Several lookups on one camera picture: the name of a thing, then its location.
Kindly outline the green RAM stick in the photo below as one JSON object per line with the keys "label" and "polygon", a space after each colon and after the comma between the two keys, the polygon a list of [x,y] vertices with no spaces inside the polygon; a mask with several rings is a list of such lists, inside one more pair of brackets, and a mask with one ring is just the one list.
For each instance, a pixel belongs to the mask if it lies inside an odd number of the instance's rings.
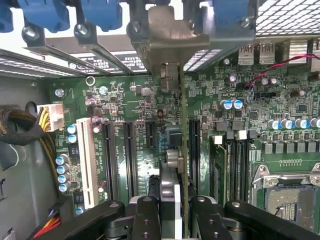
{"label": "green RAM stick", "polygon": [[227,150],[222,135],[210,137],[209,176],[210,196],[223,206],[227,201]]}

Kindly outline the black RAM slot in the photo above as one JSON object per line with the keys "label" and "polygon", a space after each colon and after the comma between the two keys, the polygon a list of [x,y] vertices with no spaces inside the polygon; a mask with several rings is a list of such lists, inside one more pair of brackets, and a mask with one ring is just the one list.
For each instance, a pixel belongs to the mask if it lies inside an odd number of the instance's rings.
{"label": "black RAM slot", "polygon": [[250,158],[249,158],[249,145],[250,145],[250,131],[247,132],[247,139],[244,143],[244,157],[243,157],[243,200],[248,201],[249,192],[249,176],[250,176]]}
{"label": "black RAM slot", "polygon": [[242,163],[242,146],[247,134],[245,130],[239,130],[235,135],[236,139],[236,176],[235,176],[235,199],[240,199],[240,183],[241,183],[241,163]]}
{"label": "black RAM slot", "polygon": [[233,131],[226,132],[226,146],[227,146],[227,173],[228,173],[228,200],[237,198],[237,144]]}

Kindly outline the long black expansion slot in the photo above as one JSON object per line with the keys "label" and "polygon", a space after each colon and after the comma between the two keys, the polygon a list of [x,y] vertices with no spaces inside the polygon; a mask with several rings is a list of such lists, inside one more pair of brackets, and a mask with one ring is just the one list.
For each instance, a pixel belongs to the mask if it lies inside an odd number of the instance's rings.
{"label": "long black expansion slot", "polygon": [[196,192],[201,187],[201,127],[199,119],[189,120],[189,168]]}
{"label": "long black expansion slot", "polygon": [[133,121],[123,123],[124,150],[127,173],[128,197],[138,195],[138,164],[135,124]]}
{"label": "long black expansion slot", "polygon": [[107,193],[110,200],[119,200],[118,163],[114,125],[110,121],[102,124],[102,136],[105,155],[105,173]]}

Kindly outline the CPU socket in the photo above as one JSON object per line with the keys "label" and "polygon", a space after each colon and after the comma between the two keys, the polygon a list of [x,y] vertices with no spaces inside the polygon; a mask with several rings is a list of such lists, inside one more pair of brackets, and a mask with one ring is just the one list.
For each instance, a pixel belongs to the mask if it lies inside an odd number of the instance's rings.
{"label": "CPU socket", "polygon": [[280,173],[260,164],[252,175],[249,203],[320,235],[320,162],[310,170]]}

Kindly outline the short black expansion slot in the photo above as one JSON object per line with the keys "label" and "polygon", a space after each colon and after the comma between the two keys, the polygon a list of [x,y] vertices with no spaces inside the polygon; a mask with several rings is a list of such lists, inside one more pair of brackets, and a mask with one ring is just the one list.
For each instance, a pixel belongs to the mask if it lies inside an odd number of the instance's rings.
{"label": "short black expansion slot", "polygon": [[157,126],[154,120],[145,122],[146,146],[148,149],[156,148]]}

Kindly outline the blue expansion slot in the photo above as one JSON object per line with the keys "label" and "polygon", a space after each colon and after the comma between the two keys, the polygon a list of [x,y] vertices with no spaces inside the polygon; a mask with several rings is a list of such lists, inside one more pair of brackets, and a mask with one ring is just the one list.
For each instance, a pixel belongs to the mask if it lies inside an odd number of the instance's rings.
{"label": "blue expansion slot", "polygon": [[182,145],[182,132],[178,125],[170,125],[166,129],[167,144],[170,147],[178,147]]}

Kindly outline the white expansion slot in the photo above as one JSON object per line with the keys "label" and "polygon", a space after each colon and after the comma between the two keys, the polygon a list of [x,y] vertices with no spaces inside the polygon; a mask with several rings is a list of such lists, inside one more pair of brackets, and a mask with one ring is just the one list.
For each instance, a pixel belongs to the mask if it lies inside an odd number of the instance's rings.
{"label": "white expansion slot", "polygon": [[90,118],[79,118],[76,125],[84,208],[87,210],[99,203],[94,134]]}

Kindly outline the green motherboard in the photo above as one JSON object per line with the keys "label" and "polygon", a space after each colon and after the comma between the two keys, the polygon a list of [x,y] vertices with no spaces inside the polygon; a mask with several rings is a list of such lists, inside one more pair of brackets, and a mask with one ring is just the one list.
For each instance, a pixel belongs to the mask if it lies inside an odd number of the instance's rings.
{"label": "green motherboard", "polygon": [[[251,181],[260,164],[272,173],[308,171],[320,163],[320,71],[311,71],[313,53],[300,55],[305,64],[279,63],[238,65],[229,56],[208,70],[184,76],[188,129],[187,175],[189,196],[210,196],[210,138],[246,131],[242,144],[240,201],[244,196],[244,147],[249,144],[248,201]],[[109,199],[102,124],[114,126],[119,200],[127,204],[127,165],[124,122],[134,122],[137,153],[138,195],[148,195],[149,177],[159,176],[161,165],[169,164],[167,127],[178,125],[181,97],[176,91],[165,93],[160,78],[148,75],[87,77],[53,80],[48,85],[53,104],[63,104],[64,128],[55,133],[56,169],[60,191],[75,215],[89,209],[84,193],[76,120],[90,118],[97,171],[97,190],[101,204]],[[200,120],[200,190],[194,186],[189,162],[189,120]],[[156,122],[156,148],[147,148],[146,121]]]}

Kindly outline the white power connector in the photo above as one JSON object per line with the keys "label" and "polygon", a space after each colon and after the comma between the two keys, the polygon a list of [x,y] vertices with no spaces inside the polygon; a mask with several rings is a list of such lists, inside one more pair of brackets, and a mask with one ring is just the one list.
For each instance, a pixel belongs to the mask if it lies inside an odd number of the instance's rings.
{"label": "white power connector", "polygon": [[44,132],[55,132],[64,128],[64,108],[61,103],[37,105],[37,124]]}

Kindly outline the metal slot cover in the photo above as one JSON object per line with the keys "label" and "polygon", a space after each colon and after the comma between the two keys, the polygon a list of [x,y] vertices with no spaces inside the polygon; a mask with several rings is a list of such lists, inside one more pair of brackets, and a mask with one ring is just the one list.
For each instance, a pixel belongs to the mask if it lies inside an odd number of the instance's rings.
{"label": "metal slot cover", "polygon": [[131,20],[126,27],[126,33],[147,72],[151,73],[152,70],[148,60],[148,53],[150,52],[149,24],[145,21]]}
{"label": "metal slot cover", "polygon": [[86,74],[77,68],[70,68],[70,64],[84,69],[95,68],[90,63],[47,44],[45,30],[39,26],[28,22],[23,27],[21,35],[27,45],[27,50],[44,58],[30,57],[27,63],[32,65],[36,72],[41,72],[49,78],[81,77]]}
{"label": "metal slot cover", "polygon": [[74,27],[74,36],[76,37],[78,44],[111,64],[115,65],[126,75],[133,75],[134,72],[121,62],[116,56],[114,56],[109,50],[103,47],[98,42],[97,29],[90,22],[77,23]]}

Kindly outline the silver USB port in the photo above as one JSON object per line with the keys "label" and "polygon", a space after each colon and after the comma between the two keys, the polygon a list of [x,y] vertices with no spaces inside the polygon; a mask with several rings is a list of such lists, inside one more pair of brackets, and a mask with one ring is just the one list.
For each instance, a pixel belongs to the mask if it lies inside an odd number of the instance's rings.
{"label": "silver USB port", "polygon": [[259,45],[259,63],[271,65],[275,63],[276,45],[274,43],[261,43]]}
{"label": "silver USB port", "polygon": [[240,66],[252,66],[259,63],[258,45],[247,44],[241,46],[238,50],[238,65]]}

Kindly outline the silver metal port housing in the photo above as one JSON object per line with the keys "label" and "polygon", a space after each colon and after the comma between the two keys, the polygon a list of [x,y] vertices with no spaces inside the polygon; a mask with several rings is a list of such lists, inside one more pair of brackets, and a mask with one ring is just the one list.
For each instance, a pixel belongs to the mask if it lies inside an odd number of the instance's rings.
{"label": "silver metal port housing", "polygon": [[311,60],[310,70],[312,72],[320,72],[320,38],[316,38],[313,40],[311,53],[314,54],[317,58],[313,58]]}
{"label": "silver metal port housing", "polygon": [[[308,41],[307,40],[290,40],[289,42],[289,58],[305,55],[308,53]],[[300,58],[291,60],[289,64],[306,64],[306,58]]]}

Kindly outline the open PC case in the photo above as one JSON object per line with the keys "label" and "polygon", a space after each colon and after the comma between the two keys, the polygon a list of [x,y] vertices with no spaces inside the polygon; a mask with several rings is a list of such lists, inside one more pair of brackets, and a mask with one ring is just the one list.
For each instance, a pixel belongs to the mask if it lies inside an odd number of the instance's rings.
{"label": "open PC case", "polygon": [[[58,183],[55,133],[61,129],[44,132],[37,123],[37,106],[53,104],[48,92],[53,80],[142,75],[159,78],[147,72],[127,35],[130,21],[148,24],[151,7],[173,7],[175,20],[190,22],[195,34],[207,38],[200,50],[184,63],[184,76],[205,72],[230,56],[238,61],[239,48],[248,44],[258,45],[257,65],[260,65],[262,43],[275,44],[275,63],[265,65],[289,63],[301,56],[289,58],[290,40],[307,40],[307,54],[312,54],[313,42],[320,38],[320,0],[259,0],[254,37],[211,36],[214,12],[210,0],[180,0],[178,8],[173,6],[174,0],[119,0],[122,27],[108,32],[85,19],[80,0],[64,0],[70,28],[57,33],[43,28],[46,43],[90,63],[94,69],[71,63],[70,68],[85,75],[51,78],[28,64],[30,57],[44,58],[27,50],[22,30],[29,22],[17,0],[8,1],[13,31],[0,33],[0,240],[44,240],[45,233],[81,215],[71,211],[70,199],[60,191]],[[182,12],[181,18],[176,17],[177,10]],[[125,74],[114,64],[81,47],[74,34],[77,23],[94,25],[98,42],[133,74]],[[193,197],[189,196],[188,187],[188,234],[179,240],[201,240],[191,233]]]}

